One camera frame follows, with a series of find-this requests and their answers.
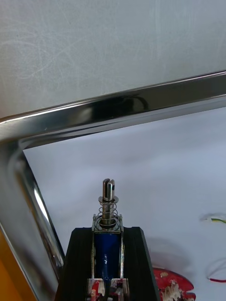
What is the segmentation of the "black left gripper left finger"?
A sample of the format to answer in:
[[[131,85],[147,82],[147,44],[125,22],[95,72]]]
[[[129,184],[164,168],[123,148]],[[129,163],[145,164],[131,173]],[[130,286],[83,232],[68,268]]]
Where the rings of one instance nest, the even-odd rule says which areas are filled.
[[[84,301],[91,278],[91,228],[75,228],[70,237],[56,301]]]

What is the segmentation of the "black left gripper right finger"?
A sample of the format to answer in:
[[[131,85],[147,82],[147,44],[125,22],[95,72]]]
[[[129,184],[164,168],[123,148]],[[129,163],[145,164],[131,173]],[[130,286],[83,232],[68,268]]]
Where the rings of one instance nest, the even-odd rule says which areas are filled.
[[[124,228],[124,277],[129,281],[131,301],[159,301],[150,254],[140,227]]]

